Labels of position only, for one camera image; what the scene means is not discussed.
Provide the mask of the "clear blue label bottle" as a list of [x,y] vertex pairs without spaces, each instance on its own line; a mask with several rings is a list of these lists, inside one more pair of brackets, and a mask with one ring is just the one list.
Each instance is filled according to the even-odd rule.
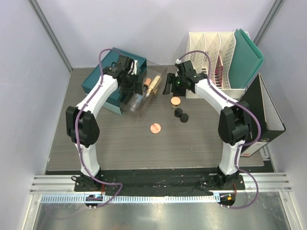
[[130,111],[134,112],[142,101],[142,95],[135,93],[130,100]]

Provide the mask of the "cream gold pump bottle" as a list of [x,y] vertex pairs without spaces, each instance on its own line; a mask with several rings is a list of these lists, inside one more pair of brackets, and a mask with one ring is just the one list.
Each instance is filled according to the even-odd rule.
[[155,95],[157,92],[157,87],[159,85],[161,75],[156,75],[154,79],[151,81],[147,92],[145,93],[145,97],[148,98],[151,94]]

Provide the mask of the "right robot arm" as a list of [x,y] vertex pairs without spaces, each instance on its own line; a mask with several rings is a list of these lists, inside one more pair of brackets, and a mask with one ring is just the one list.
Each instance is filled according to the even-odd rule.
[[197,73],[190,60],[176,60],[176,73],[169,73],[163,94],[184,96],[187,90],[206,100],[218,113],[218,134],[223,142],[216,185],[228,189],[239,177],[239,155],[256,119],[245,101],[238,102],[216,87],[205,73]]

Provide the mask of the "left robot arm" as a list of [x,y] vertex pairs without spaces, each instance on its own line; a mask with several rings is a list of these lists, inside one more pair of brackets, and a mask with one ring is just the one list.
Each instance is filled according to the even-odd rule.
[[97,191],[104,184],[95,146],[100,135],[96,118],[103,104],[116,90],[125,94],[142,93],[142,77],[137,72],[136,60],[119,55],[111,66],[99,67],[95,86],[75,107],[66,109],[67,135],[75,144],[81,163],[81,174],[75,178],[75,184],[85,191]]

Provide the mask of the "clear smoky drawer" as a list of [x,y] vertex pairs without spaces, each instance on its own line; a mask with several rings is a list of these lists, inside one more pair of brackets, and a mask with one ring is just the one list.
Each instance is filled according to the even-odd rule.
[[157,95],[161,83],[165,80],[167,66],[146,61],[146,68],[141,70],[142,95],[134,93],[119,102],[120,109],[125,113],[142,116],[151,100]]

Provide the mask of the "small beige concealer tube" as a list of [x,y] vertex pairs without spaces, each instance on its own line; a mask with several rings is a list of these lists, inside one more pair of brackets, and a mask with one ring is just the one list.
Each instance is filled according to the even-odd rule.
[[143,83],[143,92],[147,92],[149,85],[151,84],[151,79],[150,78],[146,78],[144,83]]

